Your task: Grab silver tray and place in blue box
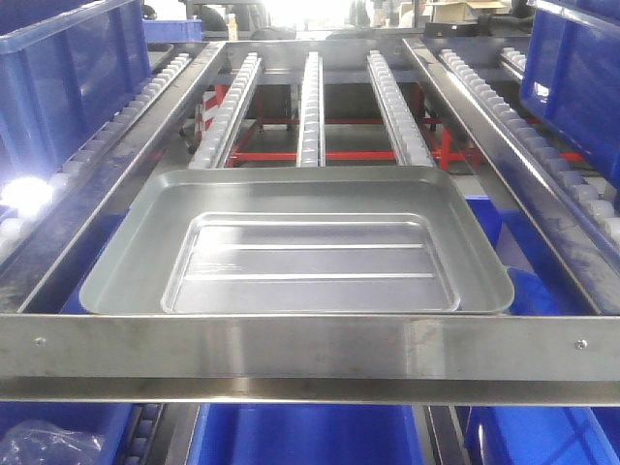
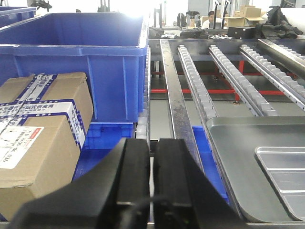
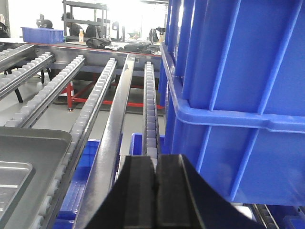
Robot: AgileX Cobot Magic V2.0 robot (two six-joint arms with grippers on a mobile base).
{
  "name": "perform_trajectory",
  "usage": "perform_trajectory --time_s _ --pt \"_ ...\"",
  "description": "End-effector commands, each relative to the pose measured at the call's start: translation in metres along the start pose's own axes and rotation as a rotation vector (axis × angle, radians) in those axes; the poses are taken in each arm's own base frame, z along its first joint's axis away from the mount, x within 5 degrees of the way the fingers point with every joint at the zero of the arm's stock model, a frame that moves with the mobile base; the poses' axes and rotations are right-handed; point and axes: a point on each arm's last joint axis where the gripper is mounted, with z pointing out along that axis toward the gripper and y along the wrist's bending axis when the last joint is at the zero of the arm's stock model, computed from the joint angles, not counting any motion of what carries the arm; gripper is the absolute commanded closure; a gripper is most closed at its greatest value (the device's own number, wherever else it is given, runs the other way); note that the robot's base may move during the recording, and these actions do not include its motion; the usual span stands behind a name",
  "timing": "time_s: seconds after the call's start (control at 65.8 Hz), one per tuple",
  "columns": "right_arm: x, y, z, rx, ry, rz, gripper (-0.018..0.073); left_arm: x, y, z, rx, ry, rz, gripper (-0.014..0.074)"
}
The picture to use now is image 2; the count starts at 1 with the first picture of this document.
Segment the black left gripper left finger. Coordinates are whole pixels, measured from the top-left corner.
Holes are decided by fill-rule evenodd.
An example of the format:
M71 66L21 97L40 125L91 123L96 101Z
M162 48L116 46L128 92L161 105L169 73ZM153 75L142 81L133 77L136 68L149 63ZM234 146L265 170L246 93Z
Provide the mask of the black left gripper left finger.
M90 171L63 188L25 203L10 229L144 229L149 203L149 148L123 138Z

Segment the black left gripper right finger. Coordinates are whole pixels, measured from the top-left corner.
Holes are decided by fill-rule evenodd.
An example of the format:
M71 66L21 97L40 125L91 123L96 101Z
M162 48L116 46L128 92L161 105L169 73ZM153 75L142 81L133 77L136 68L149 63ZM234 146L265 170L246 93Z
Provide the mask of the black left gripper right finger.
M181 139L161 139L154 154L157 229L246 229L206 178Z

